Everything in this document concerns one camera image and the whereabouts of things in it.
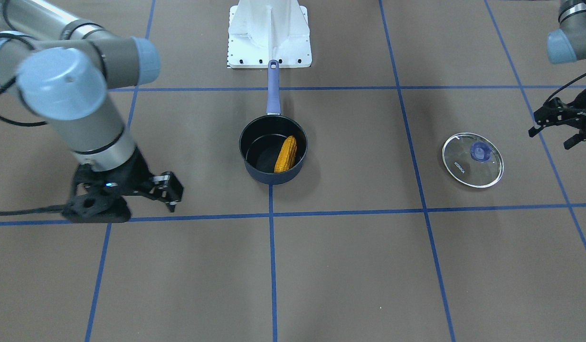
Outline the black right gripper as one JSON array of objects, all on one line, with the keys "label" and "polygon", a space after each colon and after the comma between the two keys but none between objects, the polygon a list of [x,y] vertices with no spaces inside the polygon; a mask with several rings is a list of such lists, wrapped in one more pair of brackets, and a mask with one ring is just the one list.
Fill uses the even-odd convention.
[{"label": "black right gripper", "polygon": [[61,215],[72,223],[127,222],[132,212],[124,197],[149,195],[152,178],[139,148],[112,170],[94,171],[88,164],[79,165]]}]

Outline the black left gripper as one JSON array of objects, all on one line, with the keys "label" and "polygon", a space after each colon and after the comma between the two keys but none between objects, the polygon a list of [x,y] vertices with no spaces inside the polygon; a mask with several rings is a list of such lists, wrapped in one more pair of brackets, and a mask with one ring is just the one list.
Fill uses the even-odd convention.
[{"label": "black left gripper", "polygon": [[586,89],[582,90],[570,103],[551,96],[538,110],[534,111],[533,116],[535,123],[528,130],[530,138],[550,126],[566,125],[576,129],[577,133],[564,142],[565,150],[586,142]]}]

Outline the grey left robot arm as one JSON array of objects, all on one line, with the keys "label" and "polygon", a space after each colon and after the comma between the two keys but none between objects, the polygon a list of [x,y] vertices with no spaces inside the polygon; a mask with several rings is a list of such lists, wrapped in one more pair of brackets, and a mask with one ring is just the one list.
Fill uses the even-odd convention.
[{"label": "grey left robot arm", "polygon": [[[547,35],[549,62],[558,65],[586,60],[586,0],[561,0],[558,10],[558,29]],[[528,130],[529,137],[533,138],[545,128],[565,125],[577,130],[564,142],[565,150],[586,142],[586,88],[569,103],[557,97],[584,77],[586,72],[561,86],[534,111],[534,126]]]}]

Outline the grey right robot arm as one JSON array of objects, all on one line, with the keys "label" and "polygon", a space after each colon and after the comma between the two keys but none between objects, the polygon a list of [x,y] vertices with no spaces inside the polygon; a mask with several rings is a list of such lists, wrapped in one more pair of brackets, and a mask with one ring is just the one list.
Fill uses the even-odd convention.
[{"label": "grey right robot arm", "polygon": [[65,204],[0,211],[0,216],[59,213],[75,223],[121,223],[131,217],[124,199],[142,196],[167,203],[120,117],[110,89],[149,84],[161,61],[145,38],[122,38],[45,0],[0,0],[0,96],[10,93],[51,126],[78,168]]}]

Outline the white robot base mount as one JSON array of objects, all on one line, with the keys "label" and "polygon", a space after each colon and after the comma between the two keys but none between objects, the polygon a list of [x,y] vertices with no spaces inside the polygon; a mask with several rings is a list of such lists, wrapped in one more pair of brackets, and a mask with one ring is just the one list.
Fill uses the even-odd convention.
[{"label": "white robot base mount", "polygon": [[228,11],[227,67],[312,65],[308,9],[297,0],[240,0]]}]

